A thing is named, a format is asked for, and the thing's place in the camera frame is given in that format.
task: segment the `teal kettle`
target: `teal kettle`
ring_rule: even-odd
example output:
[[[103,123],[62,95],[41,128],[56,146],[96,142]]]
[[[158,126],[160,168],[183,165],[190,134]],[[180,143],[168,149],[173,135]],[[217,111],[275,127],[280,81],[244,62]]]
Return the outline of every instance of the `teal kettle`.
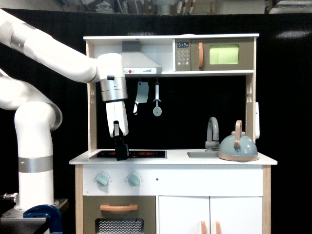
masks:
[[[220,144],[218,156],[229,161],[256,161],[258,150],[245,132],[242,132],[242,121],[236,121],[235,131],[223,139]]]

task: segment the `zigzag pattern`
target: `zigzag pattern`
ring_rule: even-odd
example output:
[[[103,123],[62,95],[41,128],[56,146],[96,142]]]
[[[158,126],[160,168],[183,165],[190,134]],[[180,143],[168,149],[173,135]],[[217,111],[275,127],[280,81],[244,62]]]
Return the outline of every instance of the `zigzag pattern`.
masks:
[[[105,220],[98,223],[99,233],[107,234],[139,234],[143,231],[142,221],[112,221]]]

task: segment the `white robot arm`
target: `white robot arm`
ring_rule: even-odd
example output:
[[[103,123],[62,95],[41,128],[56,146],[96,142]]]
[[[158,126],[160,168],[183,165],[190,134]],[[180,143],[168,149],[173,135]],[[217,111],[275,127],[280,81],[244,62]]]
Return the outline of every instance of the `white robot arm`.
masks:
[[[0,69],[0,108],[16,110],[19,154],[17,210],[53,204],[51,131],[62,122],[59,108],[31,84],[13,79]]]
[[[0,42],[71,80],[84,83],[100,81],[110,136],[115,138],[117,159],[127,159],[128,147],[123,143],[123,136],[129,132],[124,105],[127,90],[121,55],[88,58],[1,9]]]

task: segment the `black backdrop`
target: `black backdrop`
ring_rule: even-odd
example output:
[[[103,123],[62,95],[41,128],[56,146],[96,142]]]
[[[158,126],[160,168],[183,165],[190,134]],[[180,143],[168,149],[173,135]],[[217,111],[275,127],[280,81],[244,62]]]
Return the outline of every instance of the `black backdrop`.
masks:
[[[257,92],[260,106],[259,152],[278,161],[272,166],[272,233],[310,234],[312,15],[133,16],[6,10],[85,54],[83,36],[259,33]],[[37,87],[63,113],[52,132],[56,198],[67,198],[64,233],[75,232],[75,174],[68,161],[87,151],[86,85],[62,77],[19,52],[0,45],[0,68]],[[207,123],[218,119],[220,140],[244,117],[244,77],[160,78],[160,117],[152,114],[155,78],[148,103],[132,115],[126,103],[134,149],[203,148]],[[138,79],[127,79],[130,99]],[[98,148],[112,148],[105,107],[98,99]],[[0,110],[0,194],[18,191],[14,112]]]

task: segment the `digital clock display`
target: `digital clock display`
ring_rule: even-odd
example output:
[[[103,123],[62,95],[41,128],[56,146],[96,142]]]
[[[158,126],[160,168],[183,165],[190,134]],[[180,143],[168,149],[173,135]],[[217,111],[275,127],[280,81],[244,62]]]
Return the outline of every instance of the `digital clock display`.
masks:
[[[177,47],[178,48],[188,48],[189,43],[188,42],[178,42]]]

